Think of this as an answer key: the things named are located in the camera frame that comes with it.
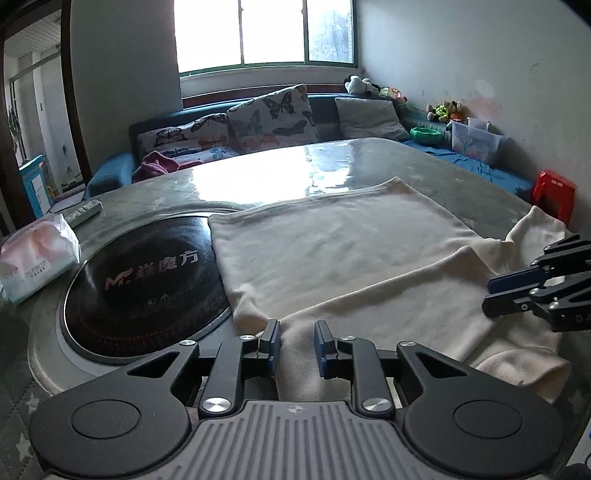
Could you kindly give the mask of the cream knit garment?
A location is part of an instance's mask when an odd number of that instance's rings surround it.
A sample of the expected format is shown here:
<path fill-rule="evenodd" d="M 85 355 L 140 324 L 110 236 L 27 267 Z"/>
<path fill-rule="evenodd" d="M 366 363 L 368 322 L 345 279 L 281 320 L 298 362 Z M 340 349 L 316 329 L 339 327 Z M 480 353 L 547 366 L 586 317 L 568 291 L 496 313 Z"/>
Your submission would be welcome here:
<path fill-rule="evenodd" d="M 345 400 L 318 373 L 314 325 L 378 348 L 415 341 L 547 401 L 571 364 L 560 335 L 530 313 L 500 321 L 482 302 L 496 275 L 527 267 L 565 226 L 532 208 L 502 239 L 484 238 L 400 179 L 349 193 L 209 218 L 225 294 L 239 328 L 280 321 L 276 388 L 283 401 Z"/>

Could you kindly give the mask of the red plastic stool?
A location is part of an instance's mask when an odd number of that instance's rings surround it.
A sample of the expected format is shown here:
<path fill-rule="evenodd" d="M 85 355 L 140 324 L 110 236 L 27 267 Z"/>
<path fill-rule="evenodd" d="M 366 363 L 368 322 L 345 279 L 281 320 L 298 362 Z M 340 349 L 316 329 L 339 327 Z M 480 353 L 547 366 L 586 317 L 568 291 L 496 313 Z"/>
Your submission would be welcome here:
<path fill-rule="evenodd" d="M 542 170 L 536 180 L 532 200 L 547 214 L 569 225 L 576 201 L 577 186 L 553 170 Z"/>

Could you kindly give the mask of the black round induction cooktop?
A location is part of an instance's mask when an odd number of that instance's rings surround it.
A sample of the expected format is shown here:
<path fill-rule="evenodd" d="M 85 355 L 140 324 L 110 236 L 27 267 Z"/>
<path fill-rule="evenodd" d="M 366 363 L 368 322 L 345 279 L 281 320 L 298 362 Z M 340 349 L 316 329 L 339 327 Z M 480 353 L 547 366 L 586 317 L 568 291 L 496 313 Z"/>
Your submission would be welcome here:
<path fill-rule="evenodd" d="M 144 222 L 93 253 L 65 293 L 60 326 L 68 345 L 89 360 L 125 364 L 198 341 L 228 320 L 208 217 Z"/>

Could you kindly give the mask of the clear plastic storage box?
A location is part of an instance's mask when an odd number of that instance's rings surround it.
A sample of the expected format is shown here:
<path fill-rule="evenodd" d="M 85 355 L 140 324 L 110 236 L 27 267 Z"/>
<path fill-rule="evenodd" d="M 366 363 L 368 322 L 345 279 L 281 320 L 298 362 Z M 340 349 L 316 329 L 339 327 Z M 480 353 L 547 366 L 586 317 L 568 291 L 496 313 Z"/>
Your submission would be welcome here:
<path fill-rule="evenodd" d="M 451 122 L 449 126 L 451 127 L 451 147 L 454 152 L 489 166 L 499 163 L 507 143 L 506 136 L 456 121 Z"/>

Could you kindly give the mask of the colourful plush toys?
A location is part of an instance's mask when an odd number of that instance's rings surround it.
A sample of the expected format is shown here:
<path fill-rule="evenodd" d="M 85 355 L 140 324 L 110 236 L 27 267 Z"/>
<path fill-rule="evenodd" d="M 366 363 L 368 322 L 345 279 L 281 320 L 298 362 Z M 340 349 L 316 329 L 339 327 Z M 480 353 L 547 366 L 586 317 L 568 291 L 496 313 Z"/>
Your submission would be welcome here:
<path fill-rule="evenodd" d="M 449 123 L 455 121 L 465 123 L 467 121 L 464 104 L 458 101 L 444 101 L 439 105 L 428 104 L 426 107 L 427 119 L 430 122 Z"/>

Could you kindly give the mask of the small butterfly print cushion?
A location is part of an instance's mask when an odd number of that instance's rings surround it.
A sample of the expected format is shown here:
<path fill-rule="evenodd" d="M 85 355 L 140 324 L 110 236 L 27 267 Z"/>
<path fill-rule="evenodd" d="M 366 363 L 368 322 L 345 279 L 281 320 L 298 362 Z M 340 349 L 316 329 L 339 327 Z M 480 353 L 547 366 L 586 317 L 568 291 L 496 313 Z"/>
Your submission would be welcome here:
<path fill-rule="evenodd" d="M 140 159 L 153 151 L 174 158 L 214 147 L 228 147 L 228 116 L 224 113 L 209 114 L 184 125 L 141 133 L 137 136 L 136 145 Z"/>

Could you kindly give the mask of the magenta clothing on sofa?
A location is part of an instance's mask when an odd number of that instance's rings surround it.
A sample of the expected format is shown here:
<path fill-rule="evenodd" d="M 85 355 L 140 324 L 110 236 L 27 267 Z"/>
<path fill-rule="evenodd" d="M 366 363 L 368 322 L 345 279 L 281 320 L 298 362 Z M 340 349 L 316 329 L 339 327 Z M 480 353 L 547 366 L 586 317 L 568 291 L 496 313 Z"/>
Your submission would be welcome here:
<path fill-rule="evenodd" d="M 203 163 L 204 161 L 201 160 L 191 160 L 179 163 L 175 159 L 169 158 L 158 151 L 152 151 L 142 159 L 139 166 L 133 171 L 132 182 L 138 183 L 199 166 Z"/>

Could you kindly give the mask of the large butterfly print cushion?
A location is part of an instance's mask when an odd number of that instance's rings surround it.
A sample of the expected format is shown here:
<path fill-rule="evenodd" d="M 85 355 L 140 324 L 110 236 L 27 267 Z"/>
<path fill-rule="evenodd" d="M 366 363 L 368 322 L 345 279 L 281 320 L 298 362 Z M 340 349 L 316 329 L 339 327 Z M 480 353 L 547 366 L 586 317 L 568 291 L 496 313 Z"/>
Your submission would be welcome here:
<path fill-rule="evenodd" d="M 229 108 L 226 114 L 242 153 L 320 141 L 304 84 L 254 97 Z"/>

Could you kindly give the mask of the blue corner sofa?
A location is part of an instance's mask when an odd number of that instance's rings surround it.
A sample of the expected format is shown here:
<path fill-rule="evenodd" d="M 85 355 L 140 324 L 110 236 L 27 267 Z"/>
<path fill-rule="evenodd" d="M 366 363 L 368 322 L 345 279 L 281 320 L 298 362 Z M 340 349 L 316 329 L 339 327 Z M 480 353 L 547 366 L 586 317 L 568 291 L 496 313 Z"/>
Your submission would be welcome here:
<path fill-rule="evenodd" d="M 311 93 L 311 112 L 314 114 L 318 127 L 318 136 L 322 142 L 337 141 L 345 138 L 339 128 L 339 115 L 335 99 L 336 93 Z M 100 194 L 119 189 L 132 183 L 132 173 L 140 164 L 143 154 L 139 152 L 137 137 L 151 130 L 161 130 L 165 127 L 180 127 L 206 115 L 217 115 L 238 105 L 239 100 L 206 103 L 192 108 L 180 110 L 169 115 L 156 117 L 133 124 L 128 129 L 131 149 L 109 157 L 99 167 L 86 186 L 83 198 L 88 200 Z M 517 195 L 525 201 L 530 201 L 534 190 L 534 183 L 522 175 L 512 171 L 499 163 L 489 165 L 471 156 L 466 156 L 452 150 L 452 129 L 442 123 L 429 122 L 417 110 L 404 104 L 394 105 L 397 115 L 401 119 L 403 128 L 411 131 L 414 128 L 434 129 L 443 137 L 431 145 L 423 145 L 414 139 L 408 139 L 409 146 L 425 153 L 434 155 L 442 160 L 461 167 L 474 175 Z"/>

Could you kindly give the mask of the grey remote control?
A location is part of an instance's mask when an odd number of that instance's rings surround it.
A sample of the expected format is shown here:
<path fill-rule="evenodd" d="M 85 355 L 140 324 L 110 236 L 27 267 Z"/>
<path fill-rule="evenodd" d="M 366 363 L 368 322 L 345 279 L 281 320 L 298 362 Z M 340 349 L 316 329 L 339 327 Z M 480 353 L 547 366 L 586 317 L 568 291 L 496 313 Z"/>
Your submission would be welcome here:
<path fill-rule="evenodd" d="M 94 216 L 100 214 L 103 210 L 102 202 L 96 199 L 90 200 L 87 203 L 79 206 L 77 209 L 68 213 L 64 219 L 71 228 L 85 223 Z"/>

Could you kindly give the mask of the grey plain cushion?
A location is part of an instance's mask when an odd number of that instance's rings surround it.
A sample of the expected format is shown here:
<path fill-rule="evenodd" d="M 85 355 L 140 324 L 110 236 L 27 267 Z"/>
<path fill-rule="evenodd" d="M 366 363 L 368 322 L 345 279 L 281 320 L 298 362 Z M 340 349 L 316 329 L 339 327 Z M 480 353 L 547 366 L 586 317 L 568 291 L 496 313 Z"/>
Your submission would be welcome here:
<path fill-rule="evenodd" d="M 389 100 L 336 97 L 339 128 L 346 139 L 384 138 L 399 142 L 411 139 Z"/>

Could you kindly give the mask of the pink white tissue pack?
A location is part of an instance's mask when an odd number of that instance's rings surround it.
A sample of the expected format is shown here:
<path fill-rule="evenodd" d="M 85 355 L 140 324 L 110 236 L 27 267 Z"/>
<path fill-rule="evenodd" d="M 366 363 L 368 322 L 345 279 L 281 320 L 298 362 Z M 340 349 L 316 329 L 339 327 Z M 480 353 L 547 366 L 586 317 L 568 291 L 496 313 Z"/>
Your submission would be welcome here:
<path fill-rule="evenodd" d="M 47 214 L 1 246 L 1 285 L 18 305 L 80 262 L 79 240 L 62 214 Z"/>

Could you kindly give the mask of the white plush toy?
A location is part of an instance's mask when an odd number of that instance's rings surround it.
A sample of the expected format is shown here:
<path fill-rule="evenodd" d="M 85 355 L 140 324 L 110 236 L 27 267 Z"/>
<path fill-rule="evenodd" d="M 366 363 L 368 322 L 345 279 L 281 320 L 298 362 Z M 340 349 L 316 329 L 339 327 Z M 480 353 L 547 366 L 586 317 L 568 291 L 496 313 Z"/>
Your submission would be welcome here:
<path fill-rule="evenodd" d="M 377 97 L 381 92 L 381 87 L 369 78 L 360 78 L 356 75 L 349 75 L 344 81 L 344 87 L 349 95 L 359 97 Z"/>

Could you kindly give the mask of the blue white cabinet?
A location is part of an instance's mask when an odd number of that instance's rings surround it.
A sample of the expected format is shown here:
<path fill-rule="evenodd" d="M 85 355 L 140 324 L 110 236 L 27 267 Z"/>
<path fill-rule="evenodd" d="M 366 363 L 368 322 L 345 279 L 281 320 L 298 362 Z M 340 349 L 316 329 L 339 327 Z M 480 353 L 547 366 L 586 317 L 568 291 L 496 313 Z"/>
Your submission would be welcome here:
<path fill-rule="evenodd" d="M 52 205 L 43 174 L 43 162 L 44 156 L 38 155 L 19 167 L 27 198 L 37 219 L 47 214 Z"/>

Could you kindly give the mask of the window with green frame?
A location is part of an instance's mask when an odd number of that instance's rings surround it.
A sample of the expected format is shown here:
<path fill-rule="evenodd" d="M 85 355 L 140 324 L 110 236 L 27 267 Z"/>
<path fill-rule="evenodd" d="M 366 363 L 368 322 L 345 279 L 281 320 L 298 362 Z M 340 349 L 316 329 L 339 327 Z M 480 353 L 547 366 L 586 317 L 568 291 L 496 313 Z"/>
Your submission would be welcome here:
<path fill-rule="evenodd" d="M 178 72 L 356 65 L 352 1 L 176 1 Z"/>

